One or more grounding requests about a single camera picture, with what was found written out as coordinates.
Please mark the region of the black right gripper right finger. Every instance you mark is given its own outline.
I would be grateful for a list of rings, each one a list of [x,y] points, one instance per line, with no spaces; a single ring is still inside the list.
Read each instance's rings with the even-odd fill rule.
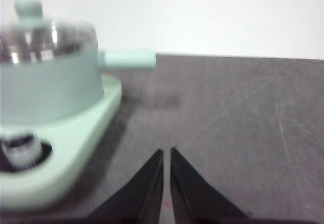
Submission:
[[[171,148],[170,190],[175,218],[248,218],[213,188],[175,148]]]

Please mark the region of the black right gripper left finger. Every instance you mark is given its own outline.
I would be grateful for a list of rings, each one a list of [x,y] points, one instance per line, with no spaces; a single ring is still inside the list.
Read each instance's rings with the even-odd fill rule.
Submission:
[[[159,218],[164,188],[164,152],[158,149],[120,190],[89,218]]]

